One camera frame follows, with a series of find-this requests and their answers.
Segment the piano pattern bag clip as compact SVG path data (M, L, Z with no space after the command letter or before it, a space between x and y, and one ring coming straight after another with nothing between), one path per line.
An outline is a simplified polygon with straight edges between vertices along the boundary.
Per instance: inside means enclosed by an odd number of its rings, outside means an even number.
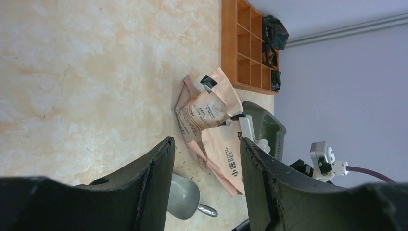
M241 133L243 137L249 138L258 147L260 147L265 153L268 154L271 151L271 147L268 145L268 141L266 139L258 140L255 138L255 130L253 126L252 117L250 115L239 117L239 123L240 123Z

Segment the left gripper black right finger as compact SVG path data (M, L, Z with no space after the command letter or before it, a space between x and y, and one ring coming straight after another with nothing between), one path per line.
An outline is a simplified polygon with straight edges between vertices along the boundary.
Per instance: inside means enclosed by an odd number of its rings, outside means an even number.
M241 165L253 231L405 231L408 186L343 188L306 176L241 138Z

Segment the silver metal scoop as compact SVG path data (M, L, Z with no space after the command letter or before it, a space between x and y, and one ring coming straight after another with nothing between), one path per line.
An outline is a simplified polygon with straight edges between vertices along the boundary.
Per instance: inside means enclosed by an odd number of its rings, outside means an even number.
M167 212L181 220L190 219L196 211L217 217L218 212L201 204L200 199L200 188L194 181L176 174L172 175Z

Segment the pink cat litter bag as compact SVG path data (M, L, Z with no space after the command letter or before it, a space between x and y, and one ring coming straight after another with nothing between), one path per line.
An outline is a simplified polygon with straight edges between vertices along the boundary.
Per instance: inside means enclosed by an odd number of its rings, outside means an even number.
M203 90L185 76L175 106L187 149L200 169L214 174L230 196L245 194L239 138L242 103L221 68L200 83Z

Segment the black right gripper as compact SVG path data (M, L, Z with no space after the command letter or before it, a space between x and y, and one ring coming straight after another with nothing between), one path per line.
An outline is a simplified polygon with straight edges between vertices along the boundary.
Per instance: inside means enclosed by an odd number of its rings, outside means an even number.
M297 170L298 172L301 172L304 175L307 175L309 177L313 177L313 172L314 172L313 167L306 164L301 159L299 159L296 162L294 162L293 164L291 164L290 167Z

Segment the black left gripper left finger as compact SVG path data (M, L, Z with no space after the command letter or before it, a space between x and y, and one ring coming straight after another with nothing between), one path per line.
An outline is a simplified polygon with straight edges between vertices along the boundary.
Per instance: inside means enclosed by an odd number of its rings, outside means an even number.
M167 137L88 185L42 176L0 179L3 231L162 231L175 158Z

